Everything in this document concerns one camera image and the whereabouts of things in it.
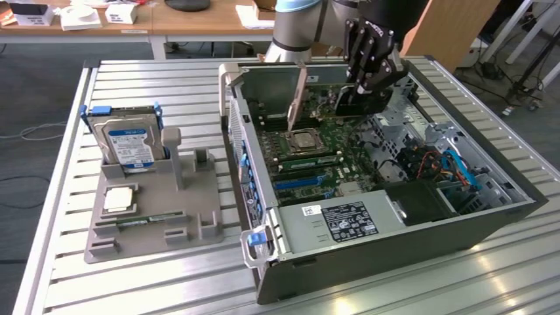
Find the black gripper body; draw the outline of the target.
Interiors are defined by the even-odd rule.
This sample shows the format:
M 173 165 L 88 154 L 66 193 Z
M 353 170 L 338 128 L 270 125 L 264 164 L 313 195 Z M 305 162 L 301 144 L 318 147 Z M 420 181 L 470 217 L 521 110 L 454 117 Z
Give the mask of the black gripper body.
M 426 2 L 420 0 L 358 2 L 358 18 L 365 18 L 376 25 L 390 30 L 390 54 L 393 51 L 401 51 L 404 37 L 417 25 L 425 6 Z

